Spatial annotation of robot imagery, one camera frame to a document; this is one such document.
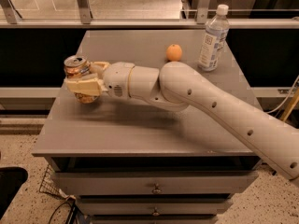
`drawer handle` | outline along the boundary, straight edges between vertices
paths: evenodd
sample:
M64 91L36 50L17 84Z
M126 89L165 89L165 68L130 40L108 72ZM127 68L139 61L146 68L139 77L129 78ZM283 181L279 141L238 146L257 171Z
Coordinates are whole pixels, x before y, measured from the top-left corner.
M161 194L162 191L159 189L159 184L155 184L155 189L152 191L152 194Z
M154 217L157 217L157 216L160 215L160 213L159 213L158 210L157 210L157 207L155 207L155 209L153 210L152 215L153 215Z

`desk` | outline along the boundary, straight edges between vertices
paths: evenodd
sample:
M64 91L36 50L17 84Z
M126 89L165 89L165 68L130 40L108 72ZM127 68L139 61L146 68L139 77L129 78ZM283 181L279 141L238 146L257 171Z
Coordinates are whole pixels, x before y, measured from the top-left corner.
M89 31L78 55L161 68L166 48L183 49L197 69L202 30ZM202 73L216 86L259 107L226 46L219 68ZM103 95L83 105L65 85L50 111L33 155L55 170L53 180L77 197L93 223L215 223L257 177L260 159L205 113L174 113Z

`power cord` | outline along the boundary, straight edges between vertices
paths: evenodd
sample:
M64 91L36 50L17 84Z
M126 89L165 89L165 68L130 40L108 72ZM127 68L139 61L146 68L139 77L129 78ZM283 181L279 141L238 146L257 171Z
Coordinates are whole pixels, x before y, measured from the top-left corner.
M295 86L296 86L296 84L297 84L298 81L299 81L299 76L298 76L297 79L293 82L292 87L291 87L291 89L289 90L288 95L287 95L286 98L280 103L280 105L277 106L275 109L270 110L270 111L267 111L267 112L265 112L265 113L267 113L267 114L271 114L271 113L273 113L273 112L279 110L279 109L285 104L285 102L288 100L288 98L290 97L290 95L291 95L291 93L292 93L292 90L295 88Z
M57 208L54 210L54 212L53 212L52 215L50 216L50 219L49 219L48 224L51 223L51 221L52 221L52 219L54 218L54 215L57 213L57 211L58 211L62 206L66 205L66 204L68 204L69 207L71 208L70 210L72 210L72 205L71 205L69 202L64 202L64 203L60 204L59 206L57 206Z

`black chair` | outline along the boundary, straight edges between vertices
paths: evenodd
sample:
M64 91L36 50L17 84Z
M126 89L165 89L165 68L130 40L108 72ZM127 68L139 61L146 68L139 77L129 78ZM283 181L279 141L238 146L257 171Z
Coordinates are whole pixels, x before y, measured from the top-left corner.
M0 168L0 219L27 178L28 173L23 168Z

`bottle cap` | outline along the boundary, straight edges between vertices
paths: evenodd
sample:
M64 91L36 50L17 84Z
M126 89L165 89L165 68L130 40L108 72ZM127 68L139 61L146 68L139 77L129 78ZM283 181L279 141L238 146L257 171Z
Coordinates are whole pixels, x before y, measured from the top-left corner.
M216 11L216 13L218 15L225 16L225 15L227 15L227 12L228 12L228 6L227 5L225 5L225 4L218 5L217 11Z

